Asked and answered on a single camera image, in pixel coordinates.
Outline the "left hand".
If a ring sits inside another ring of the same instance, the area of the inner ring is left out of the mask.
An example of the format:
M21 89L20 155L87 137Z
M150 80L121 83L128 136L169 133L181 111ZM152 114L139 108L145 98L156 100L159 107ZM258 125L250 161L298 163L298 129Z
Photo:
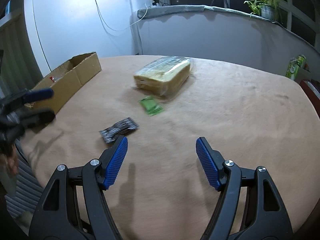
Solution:
M18 174L18 162L19 160L16 147L12 148L12 153L10 156L6 156L1 153L1 165L5 165L8 168L9 173L13 176Z

